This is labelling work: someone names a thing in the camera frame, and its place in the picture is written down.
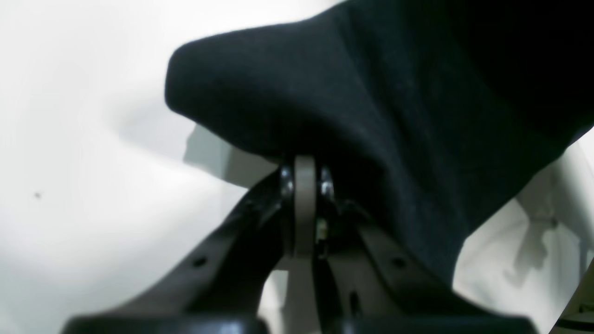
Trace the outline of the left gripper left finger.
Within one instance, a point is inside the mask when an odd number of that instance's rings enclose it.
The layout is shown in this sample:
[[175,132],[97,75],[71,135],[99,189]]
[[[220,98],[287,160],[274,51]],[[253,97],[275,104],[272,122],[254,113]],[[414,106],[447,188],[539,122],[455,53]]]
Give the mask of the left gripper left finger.
[[317,192],[315,159],[291,158],[153,287],[68,321],[64,334],[267,334],[265,282],[282,257],[314,257]]

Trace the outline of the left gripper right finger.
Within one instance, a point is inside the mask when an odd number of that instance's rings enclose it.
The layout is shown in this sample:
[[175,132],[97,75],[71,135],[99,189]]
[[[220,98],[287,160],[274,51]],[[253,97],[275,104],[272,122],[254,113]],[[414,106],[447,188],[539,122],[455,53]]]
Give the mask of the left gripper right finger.
[[534,334],[458,296],[318,172],[316,305],[323,334]]

